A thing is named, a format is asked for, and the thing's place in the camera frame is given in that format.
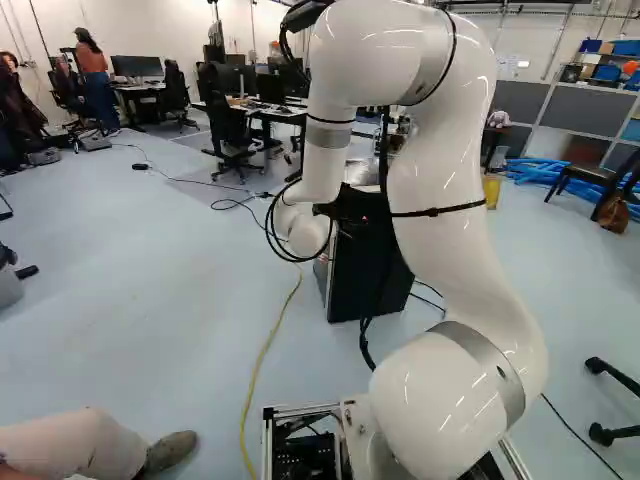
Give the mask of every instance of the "yellow cable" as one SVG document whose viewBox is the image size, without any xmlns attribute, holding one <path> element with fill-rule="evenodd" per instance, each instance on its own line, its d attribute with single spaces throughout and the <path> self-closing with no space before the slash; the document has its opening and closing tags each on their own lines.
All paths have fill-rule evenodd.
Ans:
<svg viewBox="0 0 640 480">
<path fill-rule="evenodd" d="M 247 466 L 247 470 L 249 470 L 249 473 L 251 474 L 251 478 L 253 480 L 256 480 L 256 472 L 253 468 L 253 464 L 251 463 L 251 459 L 249 458 L 249 452 L 247 451 L 247 446 L 245 444 L 244 427 L 247 423 L 247 416 L 249 415 L 249 409 L 251 408 L 251 401 L 253 400 L 253 393 L 256 389 L 256 382 L 258 380 L 258 375 L 260 374 L 260 367 L 262 367 L 264 356 L 267 354 L 267 352 L 269 351 L 269 347 L 271 347 L 273 340 L 276 338 L 278 330 L 280 329 L 280 325 L 282 324 L 282 320 L 284 320 L 284 314 L 287 311 L 289 303 L 291 303 L 291 299 L 293 299 L 293 296 L 296 294 L 298 288 L 300 288 L 300 285 L 302 284 L 302 269 L 298 265 L 296 265 L 296 267 L 299 270 L 298 283 L 296 283 L 296 286 L 289 293 L 289 296 L 287 297 L 287 300 L 284 302 L 282 310 L 280 311 L 280 317 L 278 318 L 278 321 L 271 329 L 267 340 L 264 342 L 264 345 L 262 346 L 262 349 L 258 354 L 256 364 L 253 366 L 253 370 L 251 371 L 251 382 L 249 382 L 249 391 L 247 392 L 247 399 L 244 402 L 244 410 L 242 411 L 242 420 L 240 421 L 240 448 L 242 449 L 242 455 L 244 456 L 244 463 Z"/>
</svg>

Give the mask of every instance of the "woman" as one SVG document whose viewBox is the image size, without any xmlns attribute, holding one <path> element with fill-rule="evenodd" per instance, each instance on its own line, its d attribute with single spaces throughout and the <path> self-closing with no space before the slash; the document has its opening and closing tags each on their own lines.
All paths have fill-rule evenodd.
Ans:
<svg viewBox="0 0 640 480">
<path fill-rule="evenodd" d="M 78 27 L 74 33 L 78 38 L 78 66 L 86 79 L 87 101 L 95 109 L 98 118 L 107 129 L 107 134 L 117 135 L 120 132 L 120 120 L 113 106 L 114 96 L 109 85 L 107 61 L 86 28 Z"/>
<path fill-rule="evenodd" d="M 17 66 L 15 55 L 0 52 L 0 119 L 11 146 L 22 157 L 46 147 L 41 130 L 47 117 L 22 91 Z M 16 165 L 5 167 L 20 170 Z"/>
</svg>

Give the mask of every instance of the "black chair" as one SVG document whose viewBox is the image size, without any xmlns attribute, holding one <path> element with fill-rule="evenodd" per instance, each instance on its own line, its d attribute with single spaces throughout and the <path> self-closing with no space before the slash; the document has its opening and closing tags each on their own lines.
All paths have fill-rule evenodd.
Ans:
<svg viewBox="0 0 640 480">
<path fill-rule="evenodd" d="M 164 114 L 175 117 L 180 126 L 180 133 L 185 127 L 194 127 L 198 131 L 200 127 L 195 120 L 188 117 L 191 99 L 189 98 L 189 87 L 187 87 L 184 73 L 180 71 L 178 62 L 175 60 L 165 60 L 164 82 L 167 88 L 160 94 L 160 108 Z"/>
<path fill-rule="evenodd" d="M 640 385 L 601 358 L 591 357 L 584 362 L 584 365 L 587 367 L 587 370 L 594 375 L 607 372 L 636 397 L 640 398 Z M 609 430 L 608 428 L 603 428 L 599 423 L 594 422 L 591 424 L 591 427 L 589 427 L 589 437 L 600 445 L 610 447 L 616 438 L 640 437 L 640 425 Z"/>
<path fill-rule="evenodd" d="M 640 149 L 633 152 L 615 172 L 597 167 L 582 167 L 574 164 L 567 165 L 560 172 L 556 183 L 551 187 L 544 201 L 545 203 L 549 203 L 549 200 L 556 192 L 560 195 L 572 178 L 599 185 L 604 188 L 604 192 L 591 214 L 591 220 L 595 222 L 598 219 L 598 212 L 602 206 L 607 203 L 618 190 L 618 183 L 634 166 L 637 166 L 636 164 L 638 162 L 640 162 Z"/>
<path fill-rule="evenodd" d="M 213 152 L 206 148 L 202 151 L 222 159 L 218 163 L 218 171 L 211 174 L 211 180 L 215 182 L 220 175 L 234 170 L 240 177 L 240 183 L 244 184 L 246 176 L 243 169 L 264 172 L 264 167 L 251 165 L 248 160 L 256 152 L 249 150 L 254 142 L 249 135 L 247 118 L 243 111 L 231 108 L 222 93 L 214 91 L 211 97 L 207 102 L 207 115 L 214 149 Z"/>
<path fill-rule="evenodd" d="M 640 181 L 640 162 L 633 166 L 631 176 L 629 177 L 629 180 L 627 180 L 627 183 L 624 184 L 624 188 L 622 189 L 622 196 L 627 203 L 640 205 L 640 198 L 638 198 L 633 193 L 633 188 L 637 185 L 638 181 Z"/>
<path fill-rule="evenodd" d="M 251 165 L 248 161 L 255 155 L 254 151 L 249 150 L 249 146 L 255 142 L 251 139 L 247 116 L 244 111 L 229 106 L 215 63 L 202 63 L 199 66 L 198 86 L 200 98 L 207 107 L 213 143 L 213 150 L 203 148 L 202 152 L 222 159 L 218 163 L 218 171 L 211 174 L 211 180 L 215 182 L 220 175 L 234 170 L 244 184 L 246 176 L 243 169 L 260 170 L 263 173 L 264 167 Z"/>
<path fill-rule="evenodd" d="M 73 136 L 77 136 L 88 130 L 102 130 L 95 110 L 86 101 L 82 102 L 77 96 L 72 95 L 69 89 L 66 90 L 67 94 L 64 94 L 65 89 L 60 88 L 56 72 L 49 71 L 47 75 L 53 87 L 51 96 L 56 105 L 65 110 L 69 115 L 75 115 L 77 117 L 72 122 L 63 124 L 62 127 Z M 75 83 L 77 81 L 77 74 L 72 72 L 70 82 Z"/>
</svg>

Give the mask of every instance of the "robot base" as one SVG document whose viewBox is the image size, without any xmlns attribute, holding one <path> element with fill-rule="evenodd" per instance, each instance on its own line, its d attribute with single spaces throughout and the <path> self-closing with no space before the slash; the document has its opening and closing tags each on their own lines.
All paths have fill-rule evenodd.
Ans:
<svg viewBox="0 0 640 480">
<path fill-rule="evenodd" d="M 312 436 L 297 434 L 316 422 L 333 419 L 335 434 Z M 506 463 L 515 478 L 531 477 L 508 439 L 500 442 Z M 304 465 L 305 459 L 313 465 Z M 279 480 L 283 463 L 297 465 L 288 468 L 290 480 L 309 478 L 305 472 L 314 471 L 322 480 L 415 480 L 400 465 L 371 414 L 367 395 L 354 395 L 340 403 L 312 405 L 302 408 L 265 407 L 262 421 L 262 480 Z M 324 471 L 318 474 L 318 465 Z M 504 480 L 493 455 L 487 453 L 459 480 Z"/>
</svg>

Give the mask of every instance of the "yellow bin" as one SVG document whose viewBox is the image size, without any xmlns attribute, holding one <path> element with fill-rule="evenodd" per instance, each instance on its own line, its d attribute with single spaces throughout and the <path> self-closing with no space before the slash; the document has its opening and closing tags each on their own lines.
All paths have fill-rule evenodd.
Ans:
<svg viewBox="0 0 640 480">
<path fill-rule="evenodd" d="M 487 208 L 489 210 L 498 208 L 501 183 L 502 177 L 498 177 L 497 175 L 484 175 L 482 177 L 482 186 L 484 187 L 484 195 L 487 197 Z"/>
</svg>

